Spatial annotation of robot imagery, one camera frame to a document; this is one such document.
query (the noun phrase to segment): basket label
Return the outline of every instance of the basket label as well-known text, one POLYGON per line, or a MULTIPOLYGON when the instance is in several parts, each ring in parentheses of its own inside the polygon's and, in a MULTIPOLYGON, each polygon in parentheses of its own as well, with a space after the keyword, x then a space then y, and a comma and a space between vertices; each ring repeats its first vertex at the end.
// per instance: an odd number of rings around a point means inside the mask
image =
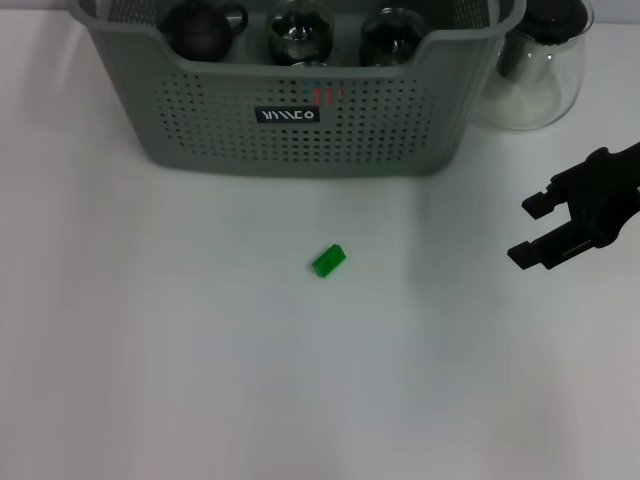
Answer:
POLYGON ((256 107, 258 123, 318 123, 320 108, 313 107, 256 107))

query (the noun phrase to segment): dark ceramic teapot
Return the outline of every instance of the dark ceramic teapot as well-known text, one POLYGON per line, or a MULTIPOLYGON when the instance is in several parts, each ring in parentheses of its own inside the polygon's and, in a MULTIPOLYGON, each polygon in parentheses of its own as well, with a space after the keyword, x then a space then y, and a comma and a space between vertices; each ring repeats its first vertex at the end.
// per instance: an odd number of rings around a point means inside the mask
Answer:
POLYGON ((214 7, 204 0, 188 0, 179 5, 160 25, 171 48, 188 60, 219 62, 231 49, 233 38, 249 23, 247 9, 237 3, 214 7), (235 27, 227 19, 237 12, 241 21, 235 27))

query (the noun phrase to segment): gray plastic basket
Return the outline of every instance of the gray plastic basket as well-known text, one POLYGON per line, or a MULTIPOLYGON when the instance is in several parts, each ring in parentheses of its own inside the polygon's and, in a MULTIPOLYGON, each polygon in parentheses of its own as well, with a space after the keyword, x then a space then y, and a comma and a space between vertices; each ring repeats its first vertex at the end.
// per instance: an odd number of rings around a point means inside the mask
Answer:
POLYGON ((336 14, 328 63, 340 67, 299 68, 270 65, 265 30, 273 0, 241 0, 249 27, 225 63, 178 57, 156 26, 179 1, 68 4, 89 28, 153 161, 288 177, 423 175, 446 165, 504 34, 525 9, 525 0, 408 0, 438 30, 409 63, 365 68, 358 66, 360 27, 381 5, 327 0, 336 14), (318 123, 257 119, 256 107, 310 106, 319 107, 318 123))

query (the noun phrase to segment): green block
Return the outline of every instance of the green block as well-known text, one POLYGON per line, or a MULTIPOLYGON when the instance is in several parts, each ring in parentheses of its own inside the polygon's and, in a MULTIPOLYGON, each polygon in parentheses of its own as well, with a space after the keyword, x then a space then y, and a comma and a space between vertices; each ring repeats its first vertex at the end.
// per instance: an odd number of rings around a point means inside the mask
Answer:
POLYGON ((340 245, 334 245, 313 262, 313 269, 320 278, 326 278, 347 259, 340 245))

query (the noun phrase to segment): white table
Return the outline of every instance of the white table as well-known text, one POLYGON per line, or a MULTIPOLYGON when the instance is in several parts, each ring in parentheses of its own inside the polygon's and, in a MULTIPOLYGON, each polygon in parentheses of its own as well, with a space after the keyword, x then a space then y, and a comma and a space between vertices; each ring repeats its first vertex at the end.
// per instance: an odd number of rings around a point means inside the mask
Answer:
POLYGON ((640 141, 638 44, 595 27, 564 120, 472 127, 437 176, 269 180, 152 165, 85 30, 0 13, 0 479, 637 480, 640 222, 506 251, 640 141))

